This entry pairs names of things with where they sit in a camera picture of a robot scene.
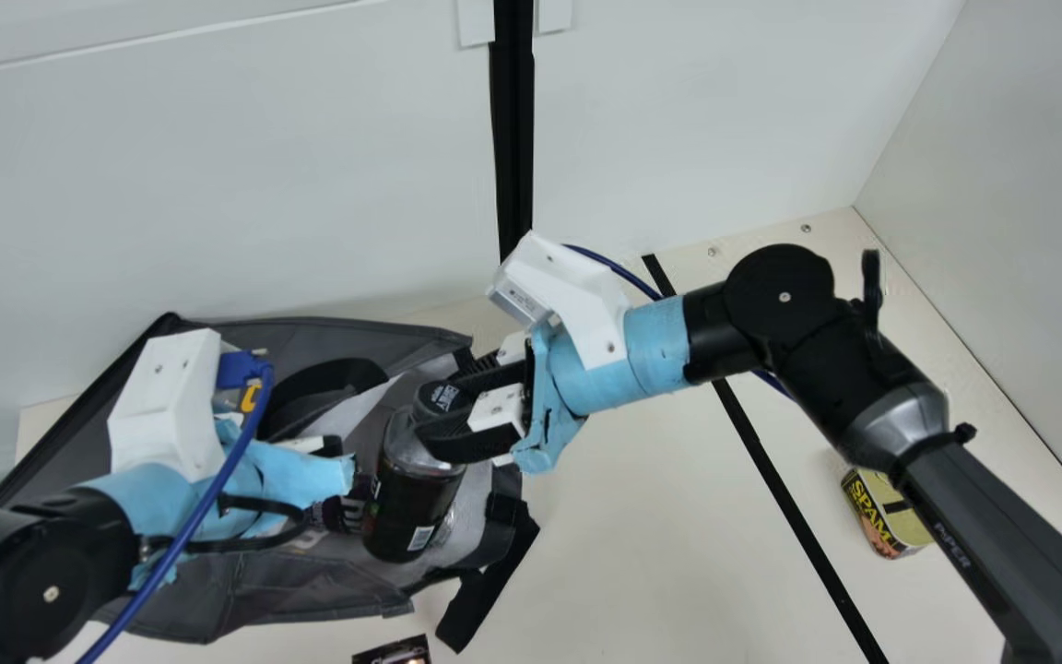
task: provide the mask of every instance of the black line on floor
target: black line on floor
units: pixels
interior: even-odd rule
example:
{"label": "black line on floor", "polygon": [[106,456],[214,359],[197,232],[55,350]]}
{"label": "black line on floor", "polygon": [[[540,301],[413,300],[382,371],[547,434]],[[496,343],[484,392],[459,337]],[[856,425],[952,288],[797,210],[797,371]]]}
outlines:
{"label": "black line on floor", "polygon": [[[650,276],[653,277],[662,295],[672,297],[675,294],[674,286],[667,277],[666,271],[662,269],[657,256],[647,254],[641,256],[641,261],[645,262],[646,269],[649,270]],[[793,537],[796,537],[798,542],[801,543],[801,549],[806,551],[806,558],[813,565],[813,572],[818,573],[822,585],[825,585],[826,593],[829,593],[830,599],[835,601],[835,608],[838,609],[839,615],[842,615],[842,622],[846,623],[846,627],[850,627],[851,635],[855,637],[855,643],[859,644],[859,650],[868,657],[870,663],[886,664],[888,657],[884,656],[879,642],[876,641],[868,627],[868,622],[863,620],[863,615],[859,613],[855,601],[851,600],[851,593],[846,592],[846,585],[842,583],[838,572],[835,572],[835,566],[830,564],[826,551],[822,550],[818,538],[813,537],[813,530],[809,528],[805,515],[802,515],[796,500],[793,500],[793,496],[789,494],[789,489],[785,487],[785,480],[781,479],[776,466],[772,465],[772,460],[768,458],[765,446],[759,442],[759,436],[749,420],[749,413],[746,413],[740,405],[740,399],[729,387],[729,382],[722,378],[712,381],[712,387],[716,388],[716,394],[720,396],[723,410],[729,413],[729,419],[737,428],[737,433],[740,435],[744,448],[749,450],[753,463],[756,464],[756,471],[765,480],[768,491],[772,494],[772,499],[776,500],[776,506],[785,515],[789,528],[793,530]]]}

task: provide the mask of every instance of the white bracket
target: white bracket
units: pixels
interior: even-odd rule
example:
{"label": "white bracket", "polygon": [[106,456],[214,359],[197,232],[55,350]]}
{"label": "white bracket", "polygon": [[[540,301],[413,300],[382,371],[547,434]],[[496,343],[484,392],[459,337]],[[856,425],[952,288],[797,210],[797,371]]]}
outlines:
{"label": "white bracket", "polygon": [[463,49],[494,41],[494,0],[458,0],[458,38]]}
{"label": "white bracket", "polygon": [[507,335],[506,339],[502,339],[501,345],[498,345],[498,367],[514,364],[515,361],[526,359],[527,344],[527,331],[513,331]]}
{"label": "white bracket", "polygon": [[[466,421],[472,431],[485,431],[497,426],[510,424],[518,431],[519,438],[526,438],[528,430],[523,426],[523,382],[494,388],[478,395]],[[494,465],[513,463],[514,457],[506,454],[494,458]]]}
{"label": "white bracket", "polygon": [[211,415],[219,369],[215,329],[148,340],[108,416],[110,470],[161,463],[189,482],[219,472],[224,453]]}
{"label": "white bracket", "polygon": [[539,34],[572,27],[572,0],[539,0]]}
{"label": "white bracket", "polygon": [[526,327],[560,317],[584,369],[626,358],[629,297],[616,274],[534,231],[502,261],[485,294]]}
{"label": "white bracket", "polygon": [[[458,38],[463,49],[494,41],[494,0],[457,0],[457,10]],[[539,34],[572,27],[572,0],[538,0],[536,11]]]}

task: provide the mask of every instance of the black bag strap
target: black bag strap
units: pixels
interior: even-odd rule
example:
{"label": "black bag strap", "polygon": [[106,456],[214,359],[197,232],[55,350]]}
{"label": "black bag strap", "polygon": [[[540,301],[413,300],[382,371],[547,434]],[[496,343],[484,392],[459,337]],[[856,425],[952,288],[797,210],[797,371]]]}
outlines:
{"label": "black bag strap", "polygon": [[[188,542],[186,554],[239,554],[239,551],[267,550],[286,545],[292,540],[301,537],[308,528],[306,512],[303,508],[280,501],[277,499],[262,499],[255,496],[234,496],[220,494],[216,500],[216,507],[221,513],[228,509],[247,509],[250,512],[260,512],[279,514],[290,521],[288,528],[284,528],[277,534],[270,534],[266,538],[232,538],[226,540],[204,540],[203,542]],[[174,538],[159,534],[158,537],[147,538],[147,546],[151,550],[160,550],[170,546]]]}
{"label": "black bag strap", "polygon": [[433,455],[438,461],[457,464],[490,461],[491,458],[510,454],[511,448],[523,440],[518,429],[513,424],[502,424],[481,431],[469,431],[468,412],[455,415],[455,419],[460,420],[460,429],[464,429],[464,431],[438,437],[434,433],[429,433],[429,428],[424,425],[417,428],[417,436],[421,437],[425,449],[429,450],[429,454]]}
{"label": "black bag strap", "polygon": [[506,558],[514,542],[514,513],[511,510],[516,500],[498,494],[487,496],[485,529],[481,532],[481,540],[468,556],[453,564],[455,568],[478,571]]}
{"label": "black bag strap", "polygon": [[491,494],[487,516],[495,521],[506,517],[514,529],[514,538],[504,558],[490,564],[485,572],[467,571],[461,575],[461,589],[436,626],[436,637],[457,653],[469,646],[485,615],[507,588],[507,581],[539,534],[539,525],[531,518],[527,501],[517,497]]}
{"label": "black bag strap", "polygon": [[297,437],[326,410],[328,403],[322,408],[313,408],[312,404],[295,412],[292,404],[304,403],[307,396],[321,395],[325,392],[337,392],[353,388],[355,394],[361,395],[376,386],[388,382],[388,373],[378,364],[365,358],[348,357],[331,359],[312,367],[307,367],[291,374],[273,387],[269,395],[269,406],[266,407],[261,425],[257,428],[257,438],[262,441],[286,440]]}

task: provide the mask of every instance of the black pole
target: black pole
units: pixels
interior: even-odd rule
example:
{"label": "black pole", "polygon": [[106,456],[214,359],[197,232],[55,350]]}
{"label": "black pole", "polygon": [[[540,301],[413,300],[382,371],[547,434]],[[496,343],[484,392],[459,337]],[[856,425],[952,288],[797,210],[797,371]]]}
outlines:
{"label": "black pole", "polygon": [[498,252],[506,260],[531,231],[534,152],[532,0],[494,0],[490,44],[490,122],[494,135]]}
{"label": "black pole", "polygon": [[[664,297],[673,297],[678,294],[656,255],[641,256],[641,261],[646,265],[646,270],[649,270],[650,276],[653,277],[653,282],[656,283]],[[835,609],[838,609],[839,615],[842,615],[842,622],[846,623],[859,650],[862,651],[863,656],[867,656],[869,664],[888,664],[888,656],[884,654],[876,635],[871,633],[867,620],[863,620],[863,615],[859,613],[858,606],[855,606],[855,601],[851,599],[851,593],[847,593],[842,578],[838,576],[838,572],[835,572],[834,564],[826,557],[826,550],[822,549],[821,543],[818,543],[818,537],[813,534],[805,515],[802,515],[798,501],[793,499],[792,493],[789,493],[789,488],[785,487],[785,480],[781,478],[780,472],[776,472],[776,465],[768,457],[768,450],[765,450],[764,443],[759,440],[759,433],[751,424],[749,413],[744,412],[740,399],[737,398],[724,378],[716,378],[715,381],[712,381],[712,387],[716,389],[716,395],[720,396],[723,410],[729,413],[729,419],[737,429],[740,441],[744,444],[744,449],[749,452],[749,457],[756,464],[756,472],[759,472],[772,499],[776,501],[776,507],[785,516],[785,521],[788,522],[793,537],[798,538],[801,549],[805,551],[806,558],[812,564],[813,572],[818,573],[818,578],[822,580],[822,585],[825,585],[830,600],[835,601]]]}

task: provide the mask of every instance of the can label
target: can label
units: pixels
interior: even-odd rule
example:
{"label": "can label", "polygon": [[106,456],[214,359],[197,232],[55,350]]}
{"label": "can label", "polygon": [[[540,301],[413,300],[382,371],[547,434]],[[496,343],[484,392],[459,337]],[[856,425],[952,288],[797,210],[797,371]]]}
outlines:
{"label": "can label", "polygon": [[457,398],[461,390],[455,388],[453,386],[440,386],[433,390],[433,403],[436,407],[442,409],[443,412],[450,411],[453,407],[453,399]]}
{"label": "can label", "polygon": [[852,467],[842,490],[877,554],[901,558],[932,541],[920,517],[881,472]]}
{"label": "can label", "polygon": [[436,526],[421,526],[412,534],[412,542],[409,542],[409,550],[423,550],[429,546],[429,540],[433,539]]}

